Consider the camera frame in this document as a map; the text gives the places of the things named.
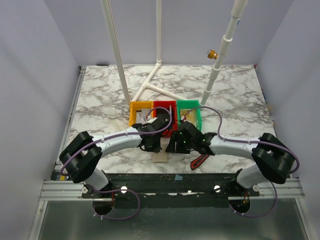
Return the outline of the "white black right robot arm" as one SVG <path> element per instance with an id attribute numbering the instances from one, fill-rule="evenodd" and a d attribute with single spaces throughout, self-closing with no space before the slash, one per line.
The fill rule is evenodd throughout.
<path id="1" fill-rule="evenodd" d="M 271 133 L 258 138 L 226 139 L 216 132 L 202 133 L 188 121 L 172 132 L 165 151 L 172 154 L 196 151 L 201 155 L 228 155 L 254 161 L 254 165 L 239 169 L 227 181 L 225 189 L 231 196 L 242 196 L 260 183 L 284 184 L 295 161 L 289 149 Z"/>

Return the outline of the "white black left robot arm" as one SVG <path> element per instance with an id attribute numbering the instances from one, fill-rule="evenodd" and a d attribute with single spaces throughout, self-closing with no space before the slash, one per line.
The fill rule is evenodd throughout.
<path id="1" fill-rule="evenodd" d="M 143 152 L 158 153 L 161 137 L 172 123 L 169 117 L 156 117 L 147 123 L 135 123 L 125 130 L 104 136 L 79 133 L 60 153 L 60 174 L 69 176 L 73 183 L 84 183 L 90 195 L 105 198 L 111 195 L 113 183 L 97 168 L 101 158 L 118 151 L 139 148 Z"/>

